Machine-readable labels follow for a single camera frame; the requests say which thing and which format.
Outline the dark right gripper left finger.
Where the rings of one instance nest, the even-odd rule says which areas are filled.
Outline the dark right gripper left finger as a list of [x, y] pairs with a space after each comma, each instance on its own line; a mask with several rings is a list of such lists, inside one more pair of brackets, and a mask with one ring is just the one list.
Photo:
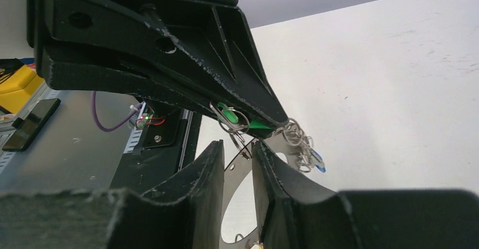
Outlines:
[[224, 144], [149, 191], [1, 195], [2, 248], [218, 248]]

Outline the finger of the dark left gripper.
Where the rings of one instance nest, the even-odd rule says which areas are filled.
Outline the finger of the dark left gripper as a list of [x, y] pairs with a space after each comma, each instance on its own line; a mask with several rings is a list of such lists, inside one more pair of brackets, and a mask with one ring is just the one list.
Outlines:
[[138, 61], [270, 128], [288, 117], [265, 75], [238, 0], [27, 0], [30, 47]]
[[141, 74], [138, 61], [127, 62], [115, 54], [96, 56], [72, 47], [38, 47], [35, 60], [37, 74], [54, 90], [128, 94], [218, 118], [211, 109], [217, 99], [206, 98], [164, 75], [150, 79]]

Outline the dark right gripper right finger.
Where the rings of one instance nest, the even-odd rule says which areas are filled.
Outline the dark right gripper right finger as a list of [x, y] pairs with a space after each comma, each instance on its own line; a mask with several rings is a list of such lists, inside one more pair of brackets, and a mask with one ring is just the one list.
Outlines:
[[477, 248], [478, 196], [466, 190], [335, 192], [289, 167], [280, 226], [265, 248]]

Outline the large metal keyring with keys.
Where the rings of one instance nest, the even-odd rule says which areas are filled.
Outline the large metal keyring with keys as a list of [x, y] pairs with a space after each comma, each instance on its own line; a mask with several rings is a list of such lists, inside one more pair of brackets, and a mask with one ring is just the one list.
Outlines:
[[312, 138], [307, 136], [296, 120], [290, 118], [288, 123], [277, 129], [264, 140], [254, 139], [245, 143], [243, 134], [249, 129], [245, 125], [230, 123], [217, 107], [211, 109], [218, 115], [218, 121], [235, 146], [238, 155], [230, 162], [224, 173], [224, 192], [222, 214], [224, 215], [239, 185], [248, 174], [252, 174], [256, 219], [258, 226], [247, 236], [233, 243], [220, 239], [220, 248], [251, 248], [265, 241], [267, 230], [280, 226], [284, 218], [282, 200], [286, 196], [278, 181], [279, 167], [289, 167], [293, 171], [305, 174], [316, 168], [326, 171], [322, 157], [313, 149]]

